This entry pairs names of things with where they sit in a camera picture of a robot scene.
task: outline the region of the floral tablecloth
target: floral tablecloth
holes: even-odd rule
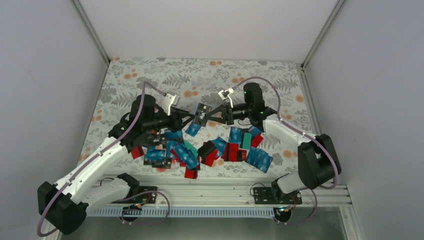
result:
[[[112,59],[102,86],[94,115],[85,139],[79,163],[85,160],[107,137],[109,130],[120,120],[121,116],[131,109],[131,103],[141,94],[144,81],[149,81],[160,90],[173,91],[180,94],[178,107],[192,110],[194,103],[210,106],[222,104],[217,92],[234,86],[248,77],[263,77],[273,82],[281,96],[281,116],[289,122],[310,131],[306,104],[296,64],[294,62],[243,61],[243,60],[210,60],[187,58],[146,58],[115,57]],[[278,101],[271,87],[263,81],[257,83],[263,91],[267,106],[277,109]],[[152,89],[147,89],[160,105],[163,97]],[[235,91],[235,103],[243,101],[243,89]],[[203,142],[216,139],[218,136],[228,140],[230,126],[209,121],[195,137],[184,133],[183,137],[199,148]],[[224,162],[217,159],[212,167],[201,165],[198,178],[201,177],[280,177],[297,169],[296,149],[289,148],[284,142],[263,133],[264,140],[259,145],[270,156],[273,162],[267,173],[246,162]],[[133,159],[130,154],[123,157],[106,174],[121,173],[154,176],[184,176],[185,167],[174,163],[171,169],[153,168],[143,165],[142,157]]]

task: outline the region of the green block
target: green block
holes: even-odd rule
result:
[[[188,150],[190,150],[192,153],[193,153],[193,155],[197,158],[198,157],[198,149],[197,148],[195,148],[195,146],[193,146],[193,145],[191,145],[187,140],[184,140],[184,145],[185,145],[185,147],[188,149]]]
[[[245,132],[243,136],[243,145],[241,146],[241,148],[250,149],[252,143],[252,134]]]

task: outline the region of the metal plate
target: metal plate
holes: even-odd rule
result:
[[[297,205],[302,204],[302,196],[299,191],[295,191],[293,194],[286,195],[281,201],[277,201],[271,193],[270,187],[254,187],[253,188],[254,203],[256,205],[275,205],[275,204],[287,204],[293,205],[294,200]]]
[[[145,191],[157,191],[158,187],[156,186],[140,186],[138,188],[138,194],[145,192]],[[155,194],[154,196],[152,194],[150,194],[150,200],[147,202],[148,204],[155,204],[156,203],[156,197],[157,195]],[[143,203],[145,200],[147,200],[148,196],[147,195],[140,195],[138,197],[135,197],[131,200],[128,201],[120,201],[117,204],[139,204],[139,203]]]

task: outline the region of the red card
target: red card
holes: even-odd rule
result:
[[[202,164],[212,167],[212,164],[214,164],[214,161],[217,158],[217,153],[218,153],[218,149],[213,150],[213,152],[211,154],[209,154],[207,157],[205,157],[205,159],[202,161]]]
[[[197,170],[190,170],[188,167],[186,167],[184,178],[186,178],[186,179],[197,179],[198,178],[198,171]]]
[[[145,154],[145,152],[143,151],[143,148],[141,146],[136,146],[131,151],[132,159],[139,158],[139,157],[143,156],[144,154]]]
[[[241,152],[241,159],[243,161],[246,161],[246,159],[248,158],[248,151],[244,149],[239,149],[238,151]]]
[[[171,154],[172,155],[174,155],[174,157],[175,157],[175,161],[177,161],[177,162],[181,162],[181,160],[180,160],[180,158],[177,156],[177,153],[175,152],[175,150],[174,149],[171,149]]]
[[[252,140],[252,142],[251,142],[250,146],[251,146],[251,147],[254,147],[254,148],[257,148],[257,147],[259,146],[259,144],[262,142],[262,140],[263,140],[263,139],[264,139],[264,138],[263,138],[260,134],[256,135],[256,136],[253,138],[253,140]]]
[[[227,143],[222,159],[224,161],[237,162],[237,151],[239,150],[238,143]]]

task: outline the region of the gray floor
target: gray floor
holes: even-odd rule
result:
[[[298,208],[290,221],[297,222],[311,209]],[[155,218],[138,221],[153,222]],[[62,240],[345,240],[337,207],[320,207],[308,222],[296,226],[277,225],[260,218],[169,218],[158,226],[122,224],[117,217],[89,217]]]

